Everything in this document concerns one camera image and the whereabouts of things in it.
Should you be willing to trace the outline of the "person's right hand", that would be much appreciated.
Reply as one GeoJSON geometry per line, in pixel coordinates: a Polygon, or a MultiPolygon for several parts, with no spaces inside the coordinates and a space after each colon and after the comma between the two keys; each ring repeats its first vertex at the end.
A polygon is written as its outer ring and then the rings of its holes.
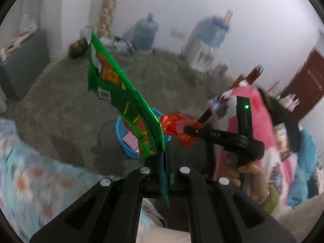
{"type": "Polygon", "coordinates": [[[256,203],[263,203],[269,196],[269,188],[266,182],[266,176],[263,168],[256,162],[250,162],[247,165],[235,168],[231,161],[232,154],[225,157],[223,163],[222,177],[226,177],[235,183],[237,186],[241,185],[241,175],[248,178],[247,186],[249,188],[249,195],[256,203]]]}

